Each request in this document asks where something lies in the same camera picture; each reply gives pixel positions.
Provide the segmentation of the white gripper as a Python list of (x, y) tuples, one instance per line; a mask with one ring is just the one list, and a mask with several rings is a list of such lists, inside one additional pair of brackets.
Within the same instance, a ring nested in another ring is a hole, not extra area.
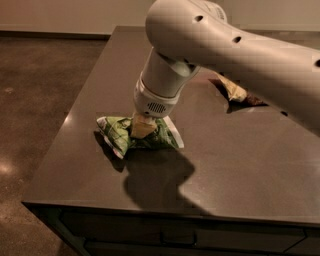
[(180, 84), (177, 82), (139, 78), (134, 89), (134, 105), (138, 113), (133, 115), (131, 137), (143, 139), (154, 132), (157, 128), (154, 118), (168, 116), (179, 97)]

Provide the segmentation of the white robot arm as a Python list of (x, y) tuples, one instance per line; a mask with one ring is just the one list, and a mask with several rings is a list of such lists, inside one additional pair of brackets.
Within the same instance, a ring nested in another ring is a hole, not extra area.
[(141, 115), (168, 116), (204, 67), (320, 135), (319, 51), (237, 29), (206, 0), (156, 0), (145, 31), (152, 49), (134, 90)]

